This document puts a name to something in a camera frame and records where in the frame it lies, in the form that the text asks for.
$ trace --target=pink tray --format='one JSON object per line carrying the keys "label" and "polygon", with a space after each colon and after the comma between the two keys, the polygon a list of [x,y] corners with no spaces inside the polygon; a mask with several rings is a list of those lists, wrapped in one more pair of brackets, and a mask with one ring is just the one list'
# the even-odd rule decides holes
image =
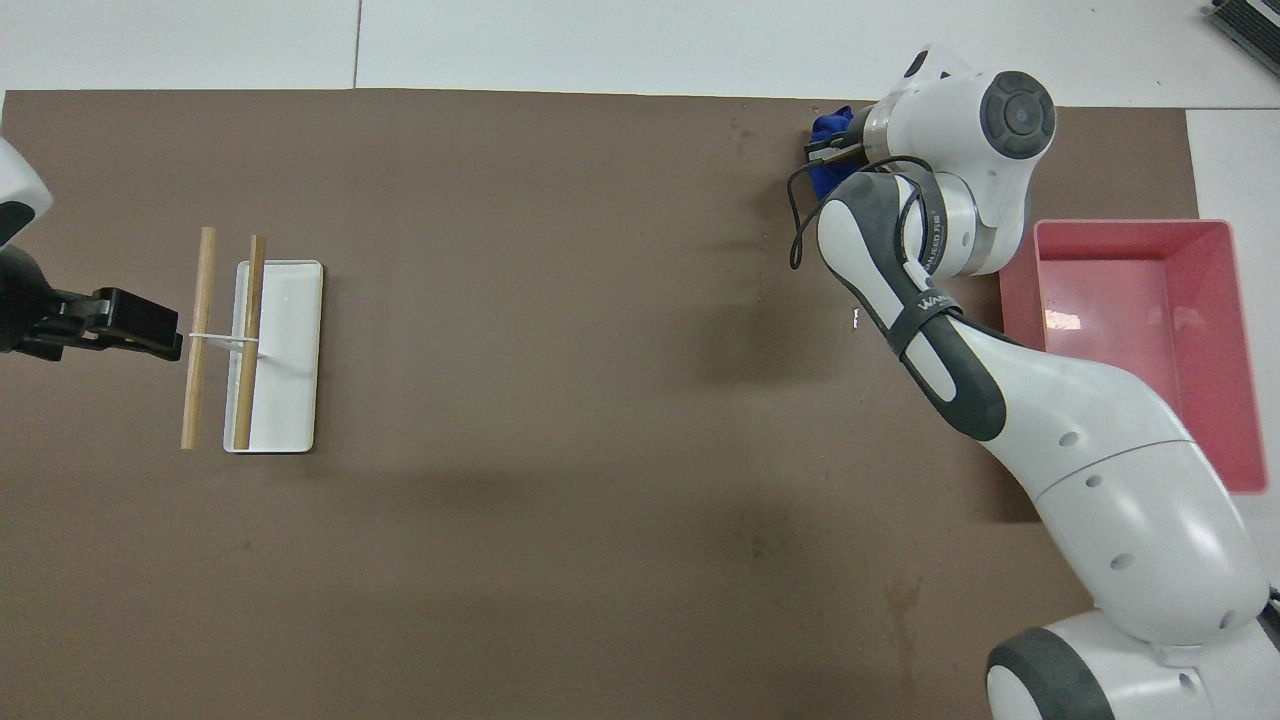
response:
{"label": "pink tray", "polygon": [[1229,224],[1041,220],[1001,270],[1000,295],[1006,334],[1138,375],[1229,491],[1266,489]]}

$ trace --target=wooden dowel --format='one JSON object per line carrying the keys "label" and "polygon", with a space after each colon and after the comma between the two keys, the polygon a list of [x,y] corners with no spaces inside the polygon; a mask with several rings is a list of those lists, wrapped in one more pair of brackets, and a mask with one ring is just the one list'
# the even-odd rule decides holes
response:
{"label": "wooden dowel", "polygon": [[[209,306],[214,300],[214,258],[218,231],[200,228],[200,260],[196,264],[196,307],[191,311],[191,332],[209,332]],[[205,395],[205,338],[187,337],[187,393],[182,404],[183,450],[196,450],[200,434],[200,404]]]}
{"label": "wooden dowel", "polygon": [[241,354],[241,374],[236,392],[236,430],[232,450],[248,450],[248,436],[253,421],[253,383],[257,379],[257,336],[262,322],[262,270],[266,264],[266,238],[255,234],[250,242],[248,283],[244,297],[244,332],[251,338]]}

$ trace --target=brown table surface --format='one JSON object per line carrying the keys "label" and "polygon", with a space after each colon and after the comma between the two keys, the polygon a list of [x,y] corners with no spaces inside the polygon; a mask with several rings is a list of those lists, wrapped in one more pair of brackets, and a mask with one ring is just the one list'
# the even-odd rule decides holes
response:
{"label": "brown table surface", "polygon": [[[221,451],[221,352],[193,454],[183,363],[0,359],[0,714],[987,717],[988,650],[1089,602],[812,242],[787,269],[836,105],[10,92],[55,287],[186,328],[202,224],[215,332],[250,233],[328,275],[308,455]],[[1196,217],[1181,111],[1064,109],[1032,209]]]}

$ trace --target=blue cloth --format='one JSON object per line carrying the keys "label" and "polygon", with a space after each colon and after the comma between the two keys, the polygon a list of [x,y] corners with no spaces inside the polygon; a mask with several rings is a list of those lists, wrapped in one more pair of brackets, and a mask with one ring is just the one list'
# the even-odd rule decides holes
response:
{"label": "blue cloth", "polygon": [[[812,142],[827,140],[837,132],[845,132],[849,129],[849,123],[852,119],[854,109],[849,105],[845,105],[829,115],[819,115],[818,119],[813,122]],[[844,182],[844,179],[849,176],[854,174],[855,169],[856,168],[849,163],[832,163],[831,165],[810,168],[809,181],[813,182],[813,193],[818,196],[818,200],[827,197],[832,190],[836,190],[837,184]]]}

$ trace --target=white tile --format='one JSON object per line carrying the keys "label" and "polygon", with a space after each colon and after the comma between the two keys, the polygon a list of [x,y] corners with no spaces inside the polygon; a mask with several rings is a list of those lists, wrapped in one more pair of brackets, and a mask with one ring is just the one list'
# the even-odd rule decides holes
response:
{"label": "white tile", "polygon": [[1206,0],[364,0],[361,87],[876,99],[938,41],[1061,105],[1280,106]]}
{"label": "white tile", "polygon": [[351,87],[358,0],[0,3],[0,87]]}
{"label": "white tile", "polygon": [[1267,456],[1268,492],[1236,496],[1249,533],[1280,584],[1280,110],[1189,110],[1187,131],[1202,218],[1235,236],[1249,359]]}

